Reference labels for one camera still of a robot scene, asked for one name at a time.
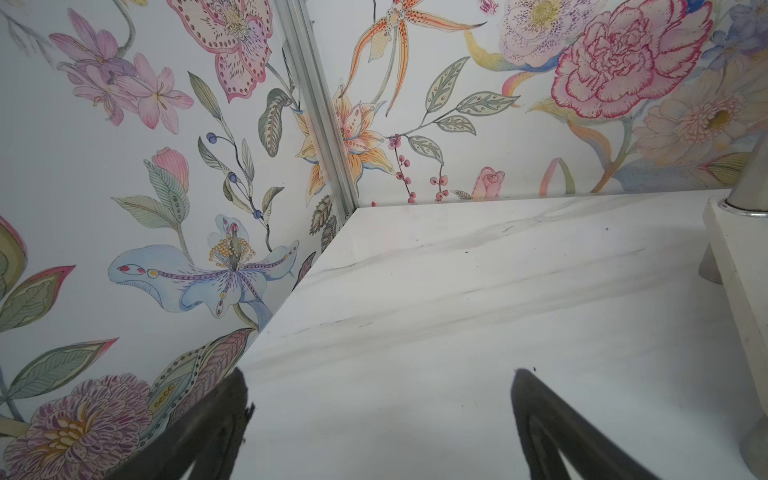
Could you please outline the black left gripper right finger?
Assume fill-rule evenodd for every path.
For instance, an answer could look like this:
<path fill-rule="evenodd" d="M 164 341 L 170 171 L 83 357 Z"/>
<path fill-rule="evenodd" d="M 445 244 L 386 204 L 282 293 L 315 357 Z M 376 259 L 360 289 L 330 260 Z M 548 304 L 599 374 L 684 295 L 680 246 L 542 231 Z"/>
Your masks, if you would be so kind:
<path fill-rule="evenodd" d="M 532 479 L 654 479 L 656 475 L 588 422 L 533 372 L 518 369 L 511 404 Z"/>

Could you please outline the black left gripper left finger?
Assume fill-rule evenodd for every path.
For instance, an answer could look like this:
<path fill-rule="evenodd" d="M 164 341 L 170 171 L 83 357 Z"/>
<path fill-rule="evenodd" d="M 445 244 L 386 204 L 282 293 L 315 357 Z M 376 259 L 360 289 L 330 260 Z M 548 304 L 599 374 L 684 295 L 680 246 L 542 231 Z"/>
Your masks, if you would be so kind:
<path fill-rule="evenodd" d="M 228 479 L 255 411 L 243 373 L 228 375 L 111 479 Z"/>

